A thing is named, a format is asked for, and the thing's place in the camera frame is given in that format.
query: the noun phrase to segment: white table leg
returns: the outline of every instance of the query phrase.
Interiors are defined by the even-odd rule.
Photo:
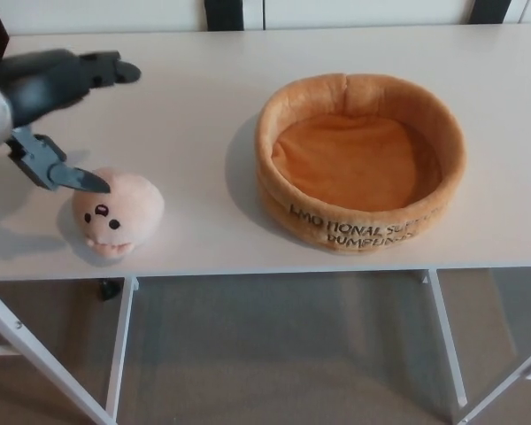
[[[130,324],[130,313],[132,312],[132,299],[134,298],[134,291],[138,290],[139,287],[140,284],[135,277],[128,277],[124,280],[116,342],[114,344],[114,353],[112,354],[112,370],[108,385],[108,397],[106,399],[106,411],[115,421],[118,414],[122,371],[126,356],[127,330]]]
[[[19,356],[19,352],[10,345],[0,345],[0,357]]]
[[[462,372],[458,363],[457,350],[452,337],[452,330],[450,329],[449,316],[436,270],[427,270],[424,274],[423,282],[429,285],[432,296],[435,327],[440,332],[442,355],[448,369],[446,378],[450,380],[450,400],[456,400],[456,402],[450,403],[450,411],[454,414],[467,403],[467,399]]]
[[[68,396],[97,425],[116,421],[82,388],[0,299],[0,335]]]
[[[531,355],[524,358],[520,356],[500,377],[490,385],[473,403],[465,406],[455,417],[456,425],[466,424],[477,414],[488,407],[498,396],[507,390],[520,377],[531,374]]]

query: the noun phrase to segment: plush face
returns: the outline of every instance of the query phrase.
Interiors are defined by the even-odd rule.
[[[101,168],[95,174],[110,184],[111,193],[75,191],[74,218],[96,253],[122,257],[153,235],[165,202],[159,190],[140,175],[113,168]]]

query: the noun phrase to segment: plush eye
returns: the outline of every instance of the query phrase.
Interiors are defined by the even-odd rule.
[[[110,220],[108,226],[110,226],[111,229],[116,230],[120,227],[120,222],[118,220]]]

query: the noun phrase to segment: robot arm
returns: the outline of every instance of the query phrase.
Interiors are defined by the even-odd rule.
[[[0,145],[10,146],[10,159],[42,188],[109,192],[99,177],[67,166],[65,153],[48,136],[33,135],[30,125],[80,102],[92,89],[136,82],[140,76],[116,51],[77,56],[46,50],[5,58],[0,61]]]

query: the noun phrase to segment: orange plush bowl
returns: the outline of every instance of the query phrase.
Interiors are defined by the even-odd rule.
[[[386,75],[290,83],[260,114],[256,153],[266,210],[306,242],[349,252],[429,228],[466,166],[449,109],[422,87]]]

